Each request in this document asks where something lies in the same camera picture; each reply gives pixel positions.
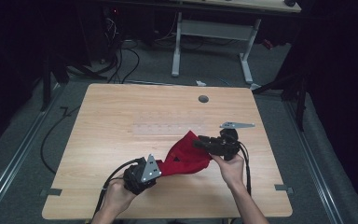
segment red cloth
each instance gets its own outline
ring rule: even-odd
[[[195,174],[208,167],[211,156],[205,149],[193,147],[193,140],[199,138],[189,131],[173,145],[164,162],[157,161],[162,176]]]

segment crumpled red cloth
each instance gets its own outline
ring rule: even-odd
[[[195,174],[208,167],[212,157],[203,149],[193,146],[199,138],[189,131],[168,152],[165,161],[157,161],[161,176]]]

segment table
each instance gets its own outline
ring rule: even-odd
[[[201,103],[200,95],[209,101]],[[91,84],[51,186],[62,192],[48,196],[43,217],[91,218],[103,182],[119,165],[150,153],[164,160],[188,130],[218,136],[226,121],[255,124],[238,129],[250,155],[253,198],[267,217],[290,216],[286,191],[275,189],[282,178],[249,89]],[[239,216],[211,161],[193,175],[158,178],[118,218]]]
[[[282,0],[181,0],[180,4],[199,3],[205,5],[217,5],[220,7],[244,7],[251,9],[263,9],[280,12],[299,13],[301,8],[298,4],[293,7],[287,6]],[[254,25],[236,25],[209,21],[182,20],[182,12],[178,13],[176,25],[176,45],[172,61],[172,76],[179,76],[180,56],[181,56],[181,36],[198,35],[214,38],[225,38],[233,40],[246,41],[243,53],[240,54],[240,62],[245,81],[248,84],[253,83],[252,74],[248,64],[248,57],[255,42],[255,37],[260,26],[261,19],[256,19]]]

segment person's right hand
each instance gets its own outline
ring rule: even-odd
[[[231,161],[225,161],[215,155],[211,155],[211,157],[219,165],[222,177],[230,189],[234,186],[243,185],[243,157],[237,154]]]

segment hand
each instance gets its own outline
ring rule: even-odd
[[[103,205],[92,223],[112,223],[120,213],[130,206],[135,197],[135,194],[124,188],[123,179],[111,180],[103,198]]]
[[[219,165],[220,173],[230,189],[243,185],[243,157],[236,154],[231,161],[225,161],[215,155],[211,155],[211,157]]]

